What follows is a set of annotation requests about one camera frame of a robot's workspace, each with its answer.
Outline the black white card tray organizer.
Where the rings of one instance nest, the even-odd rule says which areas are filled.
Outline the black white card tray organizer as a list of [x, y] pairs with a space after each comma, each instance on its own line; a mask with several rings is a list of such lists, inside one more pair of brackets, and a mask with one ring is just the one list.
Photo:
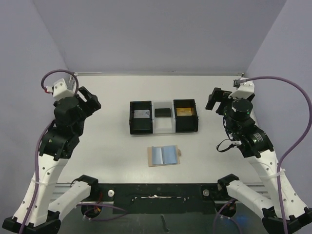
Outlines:
[[194, 99], [131, 101], [131, 135], [196, 133], [199, 121]]

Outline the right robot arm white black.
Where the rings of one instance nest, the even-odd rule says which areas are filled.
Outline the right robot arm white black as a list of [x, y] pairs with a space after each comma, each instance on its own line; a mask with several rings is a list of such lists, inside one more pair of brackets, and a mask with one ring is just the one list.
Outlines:
[[217, 181], [217, 193], [222, 199], [234, 198], [260, 217], [270, 234], [293, 234], [312, 222], [312, 210], [294, 191], [278, 160], [267, 134], [251, 117], [254, 94], [233, 97], [230, 91], [215, 87], [208, 97], [206, 110], [223, 117], [225, 132], [243, 157], [255, 169], [269, 198], [255, 192], [237, 176], [229, 174]]

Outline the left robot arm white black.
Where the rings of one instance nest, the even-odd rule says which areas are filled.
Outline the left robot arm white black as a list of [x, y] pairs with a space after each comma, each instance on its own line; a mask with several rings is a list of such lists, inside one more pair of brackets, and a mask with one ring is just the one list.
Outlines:
[[79, 202], [98, 197], [98, 180], [82, 175], [77, 185], [51, 202], [59, 176], [83, 134], [86, 118], [101, 108], [97, 96], [85, 87], [78, 91], [54, 102], [55, 118], [36, 145], [34, 175], [20, 207], [4, 220], [5, 230], [15, 234], [56, 234], [64, 217]]

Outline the silver grey credit card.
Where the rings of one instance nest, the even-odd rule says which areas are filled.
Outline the silver grey credit card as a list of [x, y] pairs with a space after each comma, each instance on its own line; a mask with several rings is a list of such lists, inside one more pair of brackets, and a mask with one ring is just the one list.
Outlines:
[[133, 112], [133, 118], [151, 118], [151, 112], [150, 110], [134, 110]]

